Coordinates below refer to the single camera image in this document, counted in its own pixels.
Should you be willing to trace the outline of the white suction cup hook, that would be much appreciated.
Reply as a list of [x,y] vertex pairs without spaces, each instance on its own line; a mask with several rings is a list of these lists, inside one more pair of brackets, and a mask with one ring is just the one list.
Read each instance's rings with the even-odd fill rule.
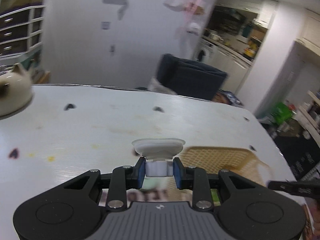
[[135,151],[146,160],[146,177],[172,177],[173,158],[182,152],[185,141],[177,138],[138,139],[132,142]]

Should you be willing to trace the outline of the cream woven plastic basket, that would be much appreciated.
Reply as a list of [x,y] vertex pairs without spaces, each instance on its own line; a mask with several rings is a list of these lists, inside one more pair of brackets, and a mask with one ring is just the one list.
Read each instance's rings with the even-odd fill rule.
[[185,166],[197,166],[207,173],[230,170],[260,185],[273,179],[273,171],[252,151],[245,148],[193,146],[179,154]]

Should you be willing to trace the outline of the dark navy chair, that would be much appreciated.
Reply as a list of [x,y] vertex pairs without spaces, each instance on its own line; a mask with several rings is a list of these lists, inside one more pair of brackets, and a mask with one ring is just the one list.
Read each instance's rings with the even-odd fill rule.
[[199,61],[164,54],[156,79],[178,95],[211,101],[228,74]]

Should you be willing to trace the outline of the green bag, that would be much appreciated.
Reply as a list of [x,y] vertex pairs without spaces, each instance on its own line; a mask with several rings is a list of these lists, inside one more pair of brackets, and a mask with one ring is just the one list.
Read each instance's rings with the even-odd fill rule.
[[293,112],[291,111],[291,109],[289,109],[287,105],[285,105],[282,102],[279,102],[273,108],[271,116],[273,118],[272,122],[279,126],[283,122],[291,119],[293,116]]

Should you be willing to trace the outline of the black right gripper tip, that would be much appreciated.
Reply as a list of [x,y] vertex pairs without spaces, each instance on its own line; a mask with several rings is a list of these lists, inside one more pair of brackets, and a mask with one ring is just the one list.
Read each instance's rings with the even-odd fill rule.
[[293,196],[319,199],[319,180],[312,181],[269,181],[267,188],[286,192]]

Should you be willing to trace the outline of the white washing machine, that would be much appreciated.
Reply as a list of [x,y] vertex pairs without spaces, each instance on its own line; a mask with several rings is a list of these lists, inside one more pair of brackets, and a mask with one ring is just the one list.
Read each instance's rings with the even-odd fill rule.
[[213,44],[207,41],[201,41],[195,51],[194,59],[195,61],[208,64],[212,59],[213,53]]

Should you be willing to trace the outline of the cream cat-shaped ceramic figure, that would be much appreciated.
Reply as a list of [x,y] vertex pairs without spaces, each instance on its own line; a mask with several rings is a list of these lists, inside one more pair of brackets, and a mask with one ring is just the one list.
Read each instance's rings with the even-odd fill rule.
[[1,116],[10,115],[25,105],[33,97],[33,81],[21,63],[1,74]]

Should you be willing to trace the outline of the white drawer cabinet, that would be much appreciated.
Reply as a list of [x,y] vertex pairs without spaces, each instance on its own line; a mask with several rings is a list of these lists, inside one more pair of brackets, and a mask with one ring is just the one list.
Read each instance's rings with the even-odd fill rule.
[[12,59],[42,47],[44,5],[1,14],[1,59]]

